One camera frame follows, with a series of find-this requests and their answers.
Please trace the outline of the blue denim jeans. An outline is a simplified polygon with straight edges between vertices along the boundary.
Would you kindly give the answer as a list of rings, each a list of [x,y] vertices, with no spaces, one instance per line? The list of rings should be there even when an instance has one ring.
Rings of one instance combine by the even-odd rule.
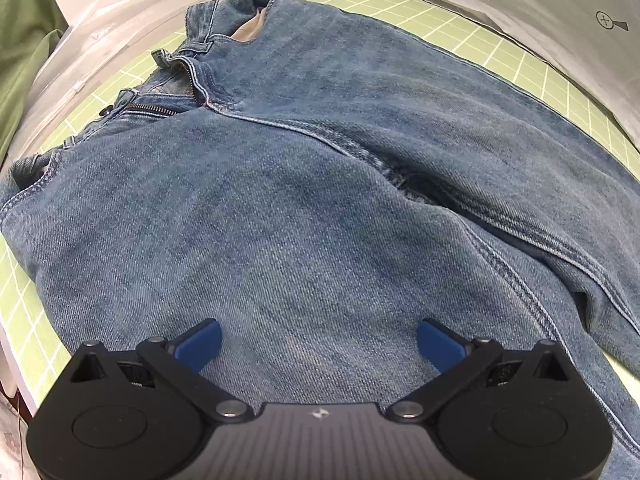
[[[1,232],[69,349],[216,318],[249,404],[390,404],[432,316],[557,341],[639,474],[639,183],[551,107],[375,18],[214,0],[143,84],[1,182]]]

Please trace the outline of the green grid cutting mat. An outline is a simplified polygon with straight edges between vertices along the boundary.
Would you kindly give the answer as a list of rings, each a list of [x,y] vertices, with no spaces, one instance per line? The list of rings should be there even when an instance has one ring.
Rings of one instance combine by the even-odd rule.
[[[542,99],[582,128],[632,174],[639,152],[596,101],[549,63],[469,18],[422,0],[308,0],[398,25],[456,55],[483,66]],[[70,359],[55,335],[35,284],[9,246],[1,247],[1,341],[10,377],[33,413]]]

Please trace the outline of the grey printed carrot sheet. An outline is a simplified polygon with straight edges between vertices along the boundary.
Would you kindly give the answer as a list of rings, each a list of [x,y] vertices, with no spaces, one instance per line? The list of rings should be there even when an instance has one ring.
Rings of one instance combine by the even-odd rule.
[[[639,0],[442,0],[525,44],[639,139]]]

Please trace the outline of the green fabric curtain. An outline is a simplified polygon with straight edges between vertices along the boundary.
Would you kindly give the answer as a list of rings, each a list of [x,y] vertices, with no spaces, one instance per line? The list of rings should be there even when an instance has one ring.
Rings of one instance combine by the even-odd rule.
[[[55,0],[1,0],[1,155],[6,156],[27,97],[68,24]]]

